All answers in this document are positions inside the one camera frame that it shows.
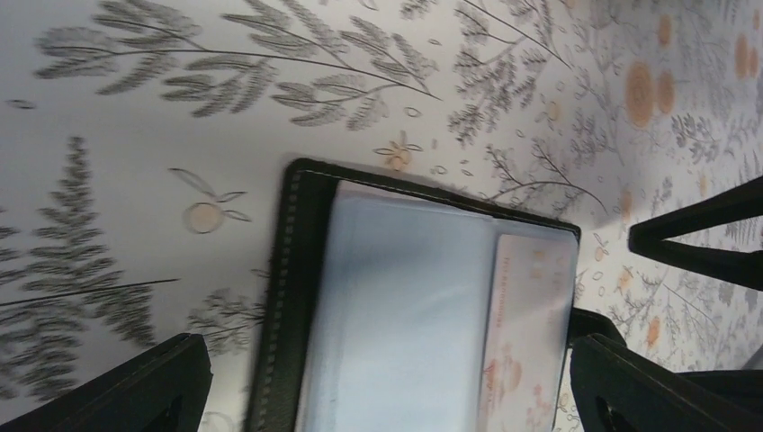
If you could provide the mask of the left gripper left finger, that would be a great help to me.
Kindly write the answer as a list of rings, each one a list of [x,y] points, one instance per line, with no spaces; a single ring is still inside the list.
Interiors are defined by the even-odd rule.
[[[211,381],[203,336],[181,333],[1,429],[196,431]]]

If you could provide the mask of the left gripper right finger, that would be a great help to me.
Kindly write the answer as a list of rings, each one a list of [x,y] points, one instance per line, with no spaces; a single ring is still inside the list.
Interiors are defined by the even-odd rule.
[[[762,372],[674,373],[599,334],[575,342],[570,386],[586,431],[760,431]]]

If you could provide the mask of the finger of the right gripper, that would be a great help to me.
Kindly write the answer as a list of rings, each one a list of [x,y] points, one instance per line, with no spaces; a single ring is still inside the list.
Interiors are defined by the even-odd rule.
[[[751,290],[762,290],[762,252],[678,243],[674,238],[762,215],[762,179],[752,179],[702,202],[633,225],[631,252],[662,264]]]

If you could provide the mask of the black leather card holder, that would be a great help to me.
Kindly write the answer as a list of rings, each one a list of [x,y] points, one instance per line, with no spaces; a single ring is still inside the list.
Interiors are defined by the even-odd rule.
[[[563,232],[578,242],[575,291],[574,225],[399,176],[293,160],[245,430],[479,431],[498,238]],[[570,347],[593,333],[623,339],[573,299],[561,382]]]

